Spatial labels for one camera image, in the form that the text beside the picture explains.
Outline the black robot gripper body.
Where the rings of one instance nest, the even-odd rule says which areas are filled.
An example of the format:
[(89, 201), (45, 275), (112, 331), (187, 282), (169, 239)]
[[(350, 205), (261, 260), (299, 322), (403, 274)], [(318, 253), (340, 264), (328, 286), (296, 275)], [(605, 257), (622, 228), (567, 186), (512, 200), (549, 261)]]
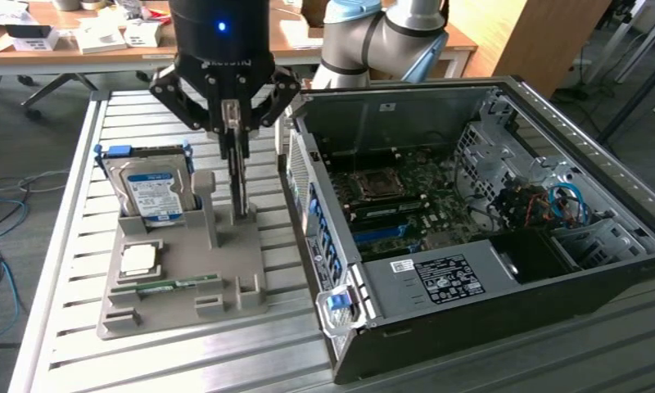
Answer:
[(272, 78), (267, 1), (171, 1), (179, 76), (219, 103), (251, 98)]

